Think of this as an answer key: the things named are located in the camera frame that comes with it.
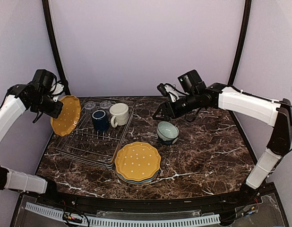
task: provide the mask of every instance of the clear glass cup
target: clear glass cup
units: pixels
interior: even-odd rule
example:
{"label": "clear glass cup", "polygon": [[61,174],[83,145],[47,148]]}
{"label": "clear glass cup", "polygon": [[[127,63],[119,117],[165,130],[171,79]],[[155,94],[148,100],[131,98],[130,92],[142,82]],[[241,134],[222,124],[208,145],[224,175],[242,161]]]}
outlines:
{"label": "clear glass cup", "polygon": [[95,105],[95,102],[90,101],[90,102],[85,103],[85,105],[84,105],[84,113],[85,113],[86,117],[91,119],[91,115],[95,111],[97,111],[97,107]]}
{"label": "clear glass cup", "polygon": [[109,109],[111,106],[112,106],[112,103],[109,100],[105,100],[100,103],[100,108],[103,109],[107,113],[107,115],[109,115]]}

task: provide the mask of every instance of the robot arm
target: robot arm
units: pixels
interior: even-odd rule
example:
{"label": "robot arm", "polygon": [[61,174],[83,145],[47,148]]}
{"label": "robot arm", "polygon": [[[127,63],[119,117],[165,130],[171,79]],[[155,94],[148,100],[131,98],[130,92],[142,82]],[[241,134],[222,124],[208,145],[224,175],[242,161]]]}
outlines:
{"label": "robot arm", "polygon": [[290,152],[292,141],[290,101],[284,99],[280,102],[258,97],[220,83],[206,87],[196,70],[190,71],[178,79],[184,91],[189,94],[175,102],[161,104],[153,115],[153,119],[169,121],[198,108],[213,107],[235,111],[274,127],[264,154],[243,186],[243,190],[247,189],[248,193],[256,190],[273,172],[282,157]]}
{"label": "robot arm", "polygon": [[[59,116],[63,103],[57,101],[57,98],[64,86],[57,81],[54,83],[54,79],[54,74],[37,70],[33,80],[27,85],[18,84],[8,89],[0,107],[0,143],[13,123],[29,108],[35,113],[45,113],[54,118]],[[47,182],[43,178],[0,166],[0,190],[45,193],[46,188]]]}

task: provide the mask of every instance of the black frame pole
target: black frame pole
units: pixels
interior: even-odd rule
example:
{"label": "black frame pole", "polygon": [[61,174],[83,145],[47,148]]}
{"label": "black frame pole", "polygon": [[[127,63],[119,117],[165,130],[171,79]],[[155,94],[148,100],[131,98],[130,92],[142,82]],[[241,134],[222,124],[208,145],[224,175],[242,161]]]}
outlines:
{"label": "black frame pole", "polygon": [[47,27],[47,33],[48,33],[48,37],[49,37],[51,47],[52,47],[52,54],[53,54],[53,57],[55,59],[55,63],[56,63],[56,67],[57,67],[57,70],[59,73],[60,80],[62,81],[63,85],[65,86],[64,92],[67,96],[69,96],[70,95],[69,84],[68,84],[68,81],[66,80],[65,73],[63,70],[63,66],[62,66],[62,62],[61,62],[61,58],[60,58],[60,54],[58,51],[56,37],[55,37],[55,33],[53,30],[53,26],[52,26],[52,17],[51,17],[49,2],[48,2],[48,0],[42,0],[42,4],[43,4],[43,11],[44,11],[44,18],[45,18],[46,27]]}
{"label": "black frame pole", "polygon": [[240,64],[241,53],[242,53],[242,49],[243,49],[244,43],[245,43],[247,27],[248,27],[248,22],[249,22],[249,16],[250,16],[250,11],[251,11],[251,2],[252,2],[252,0],[245,1],[244,14],[242,17],[242,23],[241,23],[241,28],[240,28],[240,37],[239,37],[239,41],[237,43],[236,53],[235,53],[231,73],[229,76],[228,85],[234,84],[237,69],[238,69],[239,64]]}

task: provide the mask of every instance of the plate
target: plate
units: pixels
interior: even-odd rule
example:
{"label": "plate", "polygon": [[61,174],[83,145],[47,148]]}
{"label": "plate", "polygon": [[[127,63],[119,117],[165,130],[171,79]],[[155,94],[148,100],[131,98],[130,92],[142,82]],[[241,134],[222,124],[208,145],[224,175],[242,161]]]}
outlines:
{"label": "plate", "polygon": [[122,175],[120,175],[120,174],[117,174],[117,176],[118,176],[122,181],[125,181],[126,183],[135,184],[135,185],[142,185],[142,184],[148,184],[148,183],[152,182],[152,181],[156,178],[158,172],[159,172],[159,171],[157,171],[157,172],[155,173],[155,175],[154,175],[153,177],[151,177],[150,179],[146,179],[146,180],[143,180],[143,181],[140,181],[140,182],[137,182],[137,181],[127,181],[127,180],[125,180],[125,178],[124,178]]}
{"label": "plate", "polygon": [[81,112],[80,100],[75,96],[64,96],[59,101],[63,103],[58,118],[51,118],[54,132],[59,136],[69,135],[76,127]]}
{"label": "plate", "polygon": [[114,161],[116,172],[128,183],[153,180],[160,169],[161,156],[149,143],[134,142],[124,146]]}

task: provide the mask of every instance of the lavender wall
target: lavender wall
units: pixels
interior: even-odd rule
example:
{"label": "lavender wall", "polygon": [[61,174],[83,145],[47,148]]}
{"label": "lavender wall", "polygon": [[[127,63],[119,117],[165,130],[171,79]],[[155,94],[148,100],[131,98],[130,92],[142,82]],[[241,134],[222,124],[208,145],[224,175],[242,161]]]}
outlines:
{"label": "lavender wall", "polygon": [[[36,69],[57,75],[40,0],[0,0],[0,104],[9,87],[26,84]],[[0,144],[0,164],[34,174],[52,132],[50,118],[32,124],[26,112]],[[0,227],[10,224],[18,193],[0,193]]]}
{"label": "lavender wall", "polygon": [[[235,86],[245,91],[292,102],[292,0],[256,0]],[[272,128],[238,115],[257,157],[263,153]],[[269,179],[274,181],[292,226],[292,152]]]}
{"label": "lavender wall", "polygon": [[208,85],[227,82],[243,8],[243,0],[51,1],[77,96],[160,95],[159,83],[192,69]]}

